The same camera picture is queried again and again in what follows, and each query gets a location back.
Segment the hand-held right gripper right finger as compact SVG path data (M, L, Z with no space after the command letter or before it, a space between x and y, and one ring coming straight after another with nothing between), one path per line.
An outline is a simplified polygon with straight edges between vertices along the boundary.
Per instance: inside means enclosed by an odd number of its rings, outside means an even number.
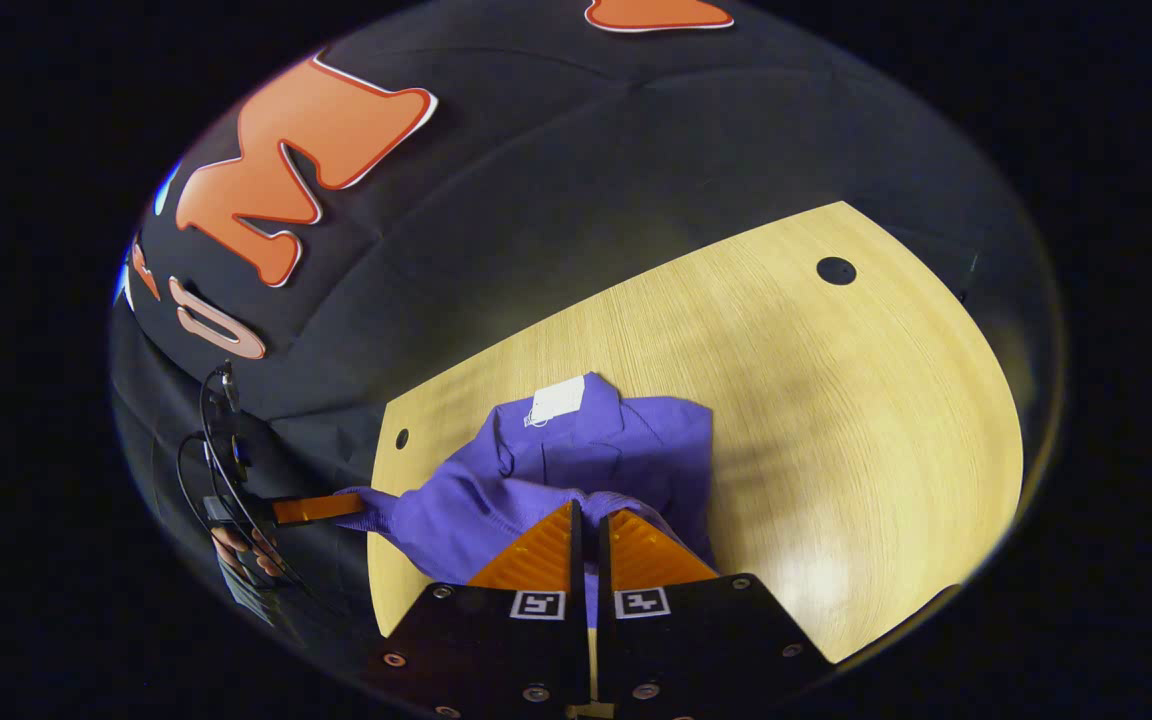
M636 511L600 524L596 697L617 719L764 719L836 673L753 574Z

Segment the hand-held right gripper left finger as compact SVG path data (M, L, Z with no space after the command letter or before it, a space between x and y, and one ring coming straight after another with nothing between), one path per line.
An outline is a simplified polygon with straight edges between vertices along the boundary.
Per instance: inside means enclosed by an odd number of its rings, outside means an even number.
M419 719L570 719L593 698L579 506L465 584L429 584L369 657L367 691Z

